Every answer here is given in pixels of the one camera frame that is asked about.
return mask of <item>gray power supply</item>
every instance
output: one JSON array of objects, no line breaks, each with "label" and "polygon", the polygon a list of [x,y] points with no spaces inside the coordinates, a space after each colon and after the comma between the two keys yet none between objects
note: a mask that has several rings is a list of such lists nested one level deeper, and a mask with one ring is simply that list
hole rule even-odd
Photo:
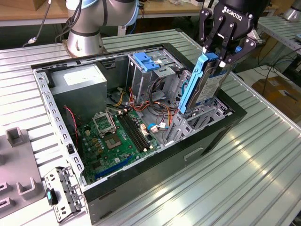
[{"label": "gray power supply", "polygon": [[50,88],[56,105],[81,115],[83,123],[106,109],[107,80],[95,64],[57,71]]}]

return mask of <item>metal table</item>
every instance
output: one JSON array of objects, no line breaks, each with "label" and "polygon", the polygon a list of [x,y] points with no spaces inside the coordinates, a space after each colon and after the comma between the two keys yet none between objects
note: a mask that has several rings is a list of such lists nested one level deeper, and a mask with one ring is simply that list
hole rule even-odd
[{"label": "metal table", "polygon": [[296,53],[301,54],[301,42],[295,39],[295,36],[301,33],[301,21],[292,23],[280,16],[260,17],[258,28],[288,48],[292,50],[299,49]]},{"label": "metal table", "polygon": [[[196,62],[201,47],[175,30],[103,39],[108,51],[172,43]],[[0,51],[0,133],[27,129],[40,175],[66,162],[29,65],[69,58],[61,44]],[[301,130],[233,73],[222,89],[248,114],[209,154],[100,225],[289,225],[301,210]],[[44,198],[0,225],[57,225]],[[65,225],[89,225],[82,212]]]}]

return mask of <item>motherboard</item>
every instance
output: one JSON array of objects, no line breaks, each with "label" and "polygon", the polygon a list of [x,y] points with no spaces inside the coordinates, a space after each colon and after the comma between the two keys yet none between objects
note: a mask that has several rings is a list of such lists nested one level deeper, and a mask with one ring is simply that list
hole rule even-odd
[{"label": "motherboard", "polygon": [[[78,128],[82,146],[81,159],[85,165],[83,174],[87,184],[160,148],[157,140],[151,134],[145,133],[144,124],[135,111],[108,115],[109,119],[97,117],[99,120],[94,118]],[[112,124],[115,126],[114,131],[103,135],[99,133]]]}]

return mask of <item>wooden table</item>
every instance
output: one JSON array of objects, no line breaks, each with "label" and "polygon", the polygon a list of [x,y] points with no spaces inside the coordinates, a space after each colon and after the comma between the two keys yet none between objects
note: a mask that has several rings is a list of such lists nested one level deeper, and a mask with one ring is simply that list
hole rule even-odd
[{"label": "wooden table", "polygon": [[[37,11],[0,6],[0,26],[20,26],[41,24],[47,8],[45,2]],[[148,1],[144,5],[143,18],[161,18],[176,16],[198,16],[201,7],[184,2],[180,5],[164,1]],[[273,15],[277,7],[267,7],[265,12]],[[52,0],[45,24],[62,24],[68,19],[65,0]],[[118,35],[124,35],[126,26],[118,27]]]}]

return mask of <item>yellow cable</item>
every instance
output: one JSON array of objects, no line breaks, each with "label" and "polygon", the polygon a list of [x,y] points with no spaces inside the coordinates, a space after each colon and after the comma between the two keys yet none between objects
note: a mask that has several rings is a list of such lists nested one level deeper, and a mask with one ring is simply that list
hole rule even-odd
[{"label": "yellow cable", "polygon": [[122,100],[123,100],[123,93],[121,93],[120,100],[117,104],[114,105],[114,107],[118,107],[119,105],[121,105]]}]

